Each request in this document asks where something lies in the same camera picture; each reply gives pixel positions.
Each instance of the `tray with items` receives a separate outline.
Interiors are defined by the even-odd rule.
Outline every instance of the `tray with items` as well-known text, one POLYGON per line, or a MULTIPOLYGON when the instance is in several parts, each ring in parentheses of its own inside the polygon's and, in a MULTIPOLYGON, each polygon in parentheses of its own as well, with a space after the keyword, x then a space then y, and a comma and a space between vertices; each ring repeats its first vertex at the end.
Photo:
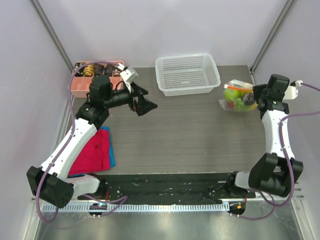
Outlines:
MULTIPOLYGON (((76 71, 81 65, 89 63, 90 61, 79 61, 74 65, 73 71, 76 71)), ((115 64, 124 65, 123 61, 110 61, 115 64)), ((115 89, 117 83, 119 83, 122 78, 120 76, 121 70, 112 64, 90 64, 75 74, 72 80, 71 92, 76 98, 86 98, 89 92, 89 85, 92 82, 92 78, 98 75, 107 75, 113 84, 113 89, 115 89)), ((123 83, 120 83, 118 89, 123 88, 123 83)))

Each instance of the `blue cloth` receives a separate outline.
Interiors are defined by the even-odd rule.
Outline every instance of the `blue cloth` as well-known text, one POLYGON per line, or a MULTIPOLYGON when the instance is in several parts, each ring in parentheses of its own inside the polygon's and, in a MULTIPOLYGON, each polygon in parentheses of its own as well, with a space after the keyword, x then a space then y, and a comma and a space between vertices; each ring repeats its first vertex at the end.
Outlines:
POLYGON ((115 156, 114 156, 114 149, 112 148, 112 141, 111 141, 111 134, 110 134, 110 128, 108 126, 102 126, 100 129, 106 130, 109 132, 109 158, 110 158, 110 168, 113 168, 116 165, 115 162, 115 156))

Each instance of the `green apple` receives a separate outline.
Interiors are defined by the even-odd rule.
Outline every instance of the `green apple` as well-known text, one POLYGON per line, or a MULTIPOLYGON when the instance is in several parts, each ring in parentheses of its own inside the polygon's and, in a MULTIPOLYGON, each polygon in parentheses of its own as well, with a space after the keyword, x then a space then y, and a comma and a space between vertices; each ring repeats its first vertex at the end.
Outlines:
POLYGON ((235 99, 241 98, 241 92, 228 87, 223 91, 223 96, 228 102, 234 102, 235 99))

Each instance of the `pink plastic container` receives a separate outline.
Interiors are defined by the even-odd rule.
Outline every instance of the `pink plastic container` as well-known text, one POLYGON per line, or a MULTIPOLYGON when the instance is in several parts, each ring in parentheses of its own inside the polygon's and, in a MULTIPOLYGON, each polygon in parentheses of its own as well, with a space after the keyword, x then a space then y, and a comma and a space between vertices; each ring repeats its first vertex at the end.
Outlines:
MULTIPOLYGON (((78 61, 78 63, 87 63, 88 61, 78 61)), ((123 61, 110 61, 112 63, 120 63, 120 64, 125 64, 123 61)), ((72 80, 71 84, 71 92, 74 95, 75 98, 80 98, 80 99, 86 99, 87 96, 86 94, 89 92, 89 85, 92 82, 92 76, 75 76, 72 80)), ((120 82, 122 78, 120 76, 111 76, 110 81, 113 84, 113 89, 115 89, 116 84, 120 82)))

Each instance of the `white wall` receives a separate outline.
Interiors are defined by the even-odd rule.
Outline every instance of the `white wall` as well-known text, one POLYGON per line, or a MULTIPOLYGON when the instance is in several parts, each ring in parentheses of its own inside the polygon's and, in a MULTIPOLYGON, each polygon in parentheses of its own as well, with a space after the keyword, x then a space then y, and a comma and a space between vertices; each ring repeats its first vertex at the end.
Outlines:
MULTIPOLYGON (((320 87, 319 9, 320 1, 297 1, 256 71, 260 83, 276 73, 320 87)), ((299 97, 288 103, 291 113, 319 111, 320 92, 301 87, 299 97)), ((316 239, 320 239, 320 117, 290 119, 288 127, 295 157, 304 164, 299 182, 316 226, 316 239)))
POLYGON ((53 150, 70 72, 27 0, 1 3, 0 42, 0 239, 21 240, 26 173, 53 150))
POLYGON ((286 0, 40 0, 72 62, 210 53, 251 66, 286 0))

